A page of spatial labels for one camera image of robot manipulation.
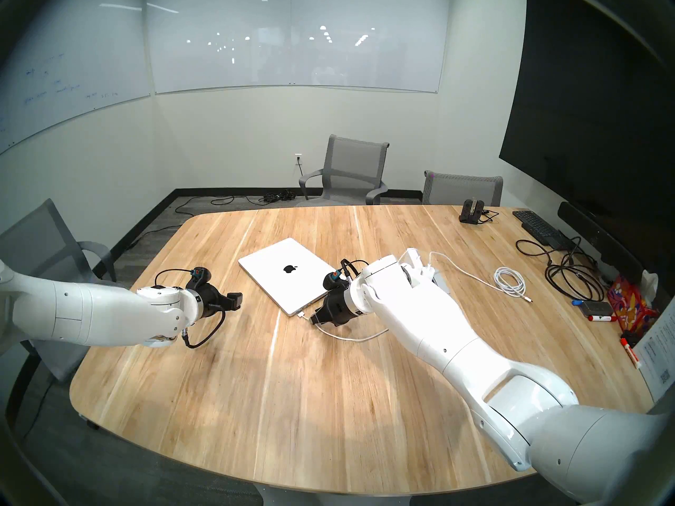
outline wooden table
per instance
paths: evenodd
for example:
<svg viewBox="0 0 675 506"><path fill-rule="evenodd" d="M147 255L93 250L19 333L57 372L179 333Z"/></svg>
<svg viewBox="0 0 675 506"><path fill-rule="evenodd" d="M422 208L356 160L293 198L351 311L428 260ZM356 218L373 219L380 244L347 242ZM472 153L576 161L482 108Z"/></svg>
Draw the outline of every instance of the wooden table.
<svg viewBox="0 0 675 506"><path fill-rule="evenodd" d="M528 304L489 289L434 258L478 335L501 355L559 374L581 404L646 412L652 400L619 344L616 323L590 323L544 280L545 258L519 254L528 237L510 209L492 224L463 225L455 206L335 206L224 212L185 223L140 276L152 285L166 268L210 269L221 292L244 303L221 330L190 350L89 350L70 386L83 416L172 459L220 474L301 490L417 494L514 479L476 431L443 377L384 334L337 341L286 317L237 260L293 237L332 265L373 261L407 247L451 256L490 280L498 266L521 272ZM184 285L188 274L164 274ZM193 343L216 324L190 329ZM334 333L364 337L375 315Z"/></svg>

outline black keyboard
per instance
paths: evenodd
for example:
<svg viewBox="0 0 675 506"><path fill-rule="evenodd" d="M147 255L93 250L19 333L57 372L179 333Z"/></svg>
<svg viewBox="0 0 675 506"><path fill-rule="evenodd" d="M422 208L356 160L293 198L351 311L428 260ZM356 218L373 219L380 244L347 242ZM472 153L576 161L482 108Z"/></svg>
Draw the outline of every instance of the black keyboard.
<svg viewBox="0 0 675 506"><path fill-rule="evenodd" d="M520 210L513 212L513 215L522 221L522 227L541 244L558 248L553 243L560 243L560 232L533 211Z"/></svg>

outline robotic arm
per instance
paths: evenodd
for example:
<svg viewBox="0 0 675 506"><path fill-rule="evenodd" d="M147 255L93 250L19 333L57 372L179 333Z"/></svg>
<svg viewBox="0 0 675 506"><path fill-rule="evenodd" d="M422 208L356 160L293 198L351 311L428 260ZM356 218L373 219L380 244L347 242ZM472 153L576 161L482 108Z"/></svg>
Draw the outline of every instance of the robotic arm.
<svg viewBox="0 0 675 506"><path fill-rule="evenodd" d="M433 275L414 248L400 261L387 256L371 263L351 283L328 274L323 285L329 293L311 320L339 325L374 312L459 392L476 428L513 469L532 466L579 502L601 499L665 418L579 406L559 376L504 358L478 337Z"/></svg>
<svg viewBox="0 0 675 506"><path fill-rule="evenodd" d="M0 261L0 353L25 339L89 346L160 347L179 330L216 312L238 310L242 295L221 295L209 284L211 273L198 266L186 288L160 285L124 288L62 283L12 271Z"/></svg>

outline coiled white cable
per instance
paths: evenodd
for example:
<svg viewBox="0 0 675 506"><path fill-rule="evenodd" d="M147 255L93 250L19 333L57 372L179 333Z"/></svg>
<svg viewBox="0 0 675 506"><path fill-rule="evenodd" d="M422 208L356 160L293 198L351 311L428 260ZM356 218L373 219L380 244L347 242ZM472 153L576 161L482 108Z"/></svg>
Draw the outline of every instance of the coiled white cable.
<svg viewBox="0 0 675 506"><path fill-rule="evenodd" d="M482 284L489 286L490 288L504 292L504 294L510 295L513 298L523 298L528 303L532 302L532 300L525 295L525 280L522 278L522 275L520 275L520 272L510 269L507 266L500 266L497 270L495 270L495 274L493 277L495 284L491 285L490 283L486 283L484 280L476 277L475 275L472 275L469 272L465 272L459 266L455 265L452 259L450 259L445 254L442 254L441 252L429 252L429 264L427 266L431 266L431 256L434 254L446 258L448 261L450 261L452 266L458 269L461 273L468 275L469 277L473 277L474 279L476 279L476 281L480 281ZM504 275L508 275L509 277L515 279L516 284L512 285L511 283L507 282L504 279Z"/></svg>

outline red marker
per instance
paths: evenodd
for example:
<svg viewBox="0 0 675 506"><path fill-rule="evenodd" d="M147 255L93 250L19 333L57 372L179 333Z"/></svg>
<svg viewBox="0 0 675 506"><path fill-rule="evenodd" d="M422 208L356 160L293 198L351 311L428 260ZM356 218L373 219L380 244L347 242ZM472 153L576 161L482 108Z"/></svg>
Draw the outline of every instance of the red marker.
<svg viewBox="0 0 675 506"><path fill-rule="evenodd" d="M624 350L626 350L628 357L630 357L630 360L633 361L633 366L635 366L635 368L640 368L642 364L635 355L635 352L633 352L633 349L630 346L628 346L628 341L625 339L621 339L621 344L623 345Z"/></svg>
<svg viewBox="0 0 675 506"><path fill-rule="evenodd" d="M589 315L589 321L607 321L614 322L616 321L616 315Z"/></svg>

